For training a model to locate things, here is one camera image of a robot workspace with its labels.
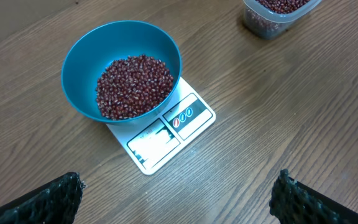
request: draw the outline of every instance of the wooden surface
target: wooden surface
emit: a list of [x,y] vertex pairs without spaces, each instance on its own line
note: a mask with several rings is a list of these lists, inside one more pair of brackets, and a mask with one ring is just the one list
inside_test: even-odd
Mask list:
[[[323,1],[264,41],[240,0],[0,0],[0,205],[68,172],[89,185],[75,223],[278,223],[279,170],[358,212],[358,1]],[[151,22],[216,122],[155,175],[65,99],[60,69],[87,31]]]

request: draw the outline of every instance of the kitchen scale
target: kitchen scale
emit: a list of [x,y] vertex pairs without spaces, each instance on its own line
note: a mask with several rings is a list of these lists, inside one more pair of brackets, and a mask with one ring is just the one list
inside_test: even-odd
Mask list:
[[107,126],[138,168],[144,174],[152,175],[215,119],[211,107],[180,78],[168,105],[150,122],[136,126]]

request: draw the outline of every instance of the blue button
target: blue button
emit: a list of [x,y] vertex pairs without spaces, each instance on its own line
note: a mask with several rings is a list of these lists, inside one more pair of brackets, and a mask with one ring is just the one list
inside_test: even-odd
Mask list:
[[179,115],[179,119],[180,119],[180,122],[185,122],[186,121],[186,115],[184,113],[181,113]]
[[193,109],[187,108],[186,109],[186,115],[187,115],[187,117],[191,117],[191,115],[193,115]]

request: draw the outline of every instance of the pile of beans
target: pile of beans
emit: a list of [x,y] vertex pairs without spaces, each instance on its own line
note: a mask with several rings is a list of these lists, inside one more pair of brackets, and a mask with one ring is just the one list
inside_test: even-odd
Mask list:
[[140,116],[159,105],[172,91],[173,77],[165,62],[140,55],[115,60],[102,73],[96,102],[102,116],[119,120]]
[[308,3],[310,0],[256,0],[256,1],[273,12],[280,13],[280,14],[288,14],[299,9],[300,7]]

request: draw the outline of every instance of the blue bowl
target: blue bowl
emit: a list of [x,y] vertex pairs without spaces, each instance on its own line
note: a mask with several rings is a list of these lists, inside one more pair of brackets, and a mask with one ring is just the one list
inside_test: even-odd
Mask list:
[[[174,77],[172,92],[161,104],[136,118],[112,121],[101,116],[95,92],[98,78],[112,61],[141,54],[159,58],[167,64]],[[166,32],[146,22],[118,21],[95,28],[75,43],[63,63],[62,87],[71,105],[95,121],[116,125],[138,124],[153,118],[166,107],[180,75],[179,48]]]

